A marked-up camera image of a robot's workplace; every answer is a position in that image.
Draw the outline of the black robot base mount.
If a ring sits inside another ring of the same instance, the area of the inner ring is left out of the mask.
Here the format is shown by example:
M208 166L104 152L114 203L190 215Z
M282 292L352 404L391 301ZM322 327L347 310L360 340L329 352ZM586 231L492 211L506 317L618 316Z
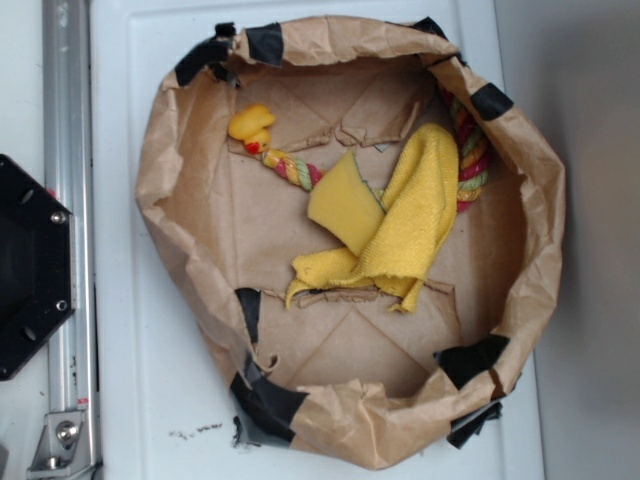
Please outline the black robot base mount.
M73 214L1 156L1 379L26 365L74 312Z

